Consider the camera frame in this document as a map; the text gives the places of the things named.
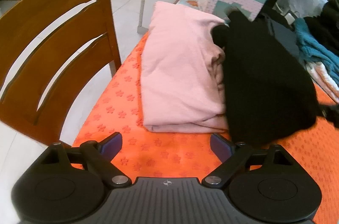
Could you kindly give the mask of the black garment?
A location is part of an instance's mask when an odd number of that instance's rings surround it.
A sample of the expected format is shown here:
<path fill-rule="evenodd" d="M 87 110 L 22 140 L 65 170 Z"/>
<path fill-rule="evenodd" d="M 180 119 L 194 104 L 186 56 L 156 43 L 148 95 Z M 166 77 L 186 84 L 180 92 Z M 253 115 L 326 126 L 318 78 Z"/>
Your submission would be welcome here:
<path fill-rule="evenodd" d="M 226 118 L 232 142 L 263 146 L 309 129 L 320 115 L 307 71 L 265 25 L 238 9 L 229 24 L 215 26 L 214 44 L 223 48 Z"/>

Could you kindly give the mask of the pink folded garment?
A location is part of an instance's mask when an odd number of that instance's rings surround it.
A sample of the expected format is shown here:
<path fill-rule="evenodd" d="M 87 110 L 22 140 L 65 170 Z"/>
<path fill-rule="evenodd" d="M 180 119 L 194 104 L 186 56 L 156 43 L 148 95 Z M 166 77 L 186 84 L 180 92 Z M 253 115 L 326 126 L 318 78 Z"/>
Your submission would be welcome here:
<path fill-rule="evenodd" d="M 212 14 L 157 2 L 141 54 L 143 125 L 151 132 L 212 133 L 228 129 L 222 64 Z"/>

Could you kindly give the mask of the blue knitted sweater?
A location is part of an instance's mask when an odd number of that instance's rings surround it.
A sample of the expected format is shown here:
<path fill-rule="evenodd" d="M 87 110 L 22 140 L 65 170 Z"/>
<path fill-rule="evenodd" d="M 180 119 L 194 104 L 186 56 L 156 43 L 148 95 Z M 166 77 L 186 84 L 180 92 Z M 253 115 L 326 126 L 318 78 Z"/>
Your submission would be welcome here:
<path fill-rule="evenodd" d="M 312 36 L 303 18 L 294 21 L 296 42 L 306 62 L 321 62 L 330 77 L 338 84 L 338 56 L 327 50 Z"/>

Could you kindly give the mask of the near wooden chair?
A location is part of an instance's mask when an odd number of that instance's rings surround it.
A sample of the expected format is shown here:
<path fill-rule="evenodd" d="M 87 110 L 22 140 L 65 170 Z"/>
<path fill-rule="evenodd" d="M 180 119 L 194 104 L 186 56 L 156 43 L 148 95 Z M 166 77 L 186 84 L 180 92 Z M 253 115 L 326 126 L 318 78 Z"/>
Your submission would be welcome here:
<path fill-rule="evenodd" d="M 8 72 L 47 26 L 84 4 Z M 110 0 L 22 0 L 1 17 L 1 121 L 50 145 L 59 141 L 67 114 L 83 87 L 103 67 L 121 67 Z"/>

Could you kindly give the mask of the black clothes stack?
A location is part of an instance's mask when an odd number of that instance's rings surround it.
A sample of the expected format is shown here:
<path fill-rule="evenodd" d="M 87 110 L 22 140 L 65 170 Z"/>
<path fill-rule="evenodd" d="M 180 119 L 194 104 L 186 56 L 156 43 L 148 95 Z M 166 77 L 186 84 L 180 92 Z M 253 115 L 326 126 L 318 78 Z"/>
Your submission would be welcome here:
<path fill-rule="evenodd" d="M 338 0 L 327 0 L 319 16 L 305 17 L 304 20 L 317 42 L 338 56 Z"/>

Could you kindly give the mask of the dark grey folded clothes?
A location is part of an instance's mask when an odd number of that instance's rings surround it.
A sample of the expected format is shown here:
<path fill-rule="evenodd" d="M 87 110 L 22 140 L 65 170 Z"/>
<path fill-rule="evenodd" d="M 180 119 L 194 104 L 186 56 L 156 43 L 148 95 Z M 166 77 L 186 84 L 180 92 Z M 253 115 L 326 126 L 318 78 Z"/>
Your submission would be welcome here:
<path fill-rule="evenodd" d="M 260 13 L 257 18 L 263 21 L 268 32 L 304 67 L 304 61 L 301 58 L 299 47 L 296 44 L 296 34 L 284 25 L 274 21 L 265 13 Z"/>

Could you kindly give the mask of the light pink folded cloth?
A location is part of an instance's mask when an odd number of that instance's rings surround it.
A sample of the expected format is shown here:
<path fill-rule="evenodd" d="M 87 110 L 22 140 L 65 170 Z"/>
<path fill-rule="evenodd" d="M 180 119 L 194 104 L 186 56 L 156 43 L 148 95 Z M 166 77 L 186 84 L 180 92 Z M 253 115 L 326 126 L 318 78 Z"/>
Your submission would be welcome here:
<path fill-rule="evenodd" d="M 321 62 L 308 62 L 306 63 L 306 70 L 323 91 L 326 92 L 335 103 L 338 103 L 338 84 L 328 74 L 325 65 Z"/>

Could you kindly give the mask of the orange floral table mat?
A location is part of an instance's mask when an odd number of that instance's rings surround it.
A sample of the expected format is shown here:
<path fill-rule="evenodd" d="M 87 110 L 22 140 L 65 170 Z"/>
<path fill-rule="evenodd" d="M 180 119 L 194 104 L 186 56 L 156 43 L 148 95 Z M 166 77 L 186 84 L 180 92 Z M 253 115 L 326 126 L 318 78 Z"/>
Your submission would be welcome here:
<path fill-rule="evenodd" d="M 113 164 L 131 179 L 203 178 L 220 165 L 210 149 L 210 134 L 152 133 L 143 127 L 140 63 L 143 37 L 116 72 L 77 135 L 74 145 L 101 141 L 119 132 L 122 149 Z M 322 202 L 316 223 L 338 222 L 338 130 L 320 117 L 305 131 L 282 139 L 283 146 L 317 182 Z"/>

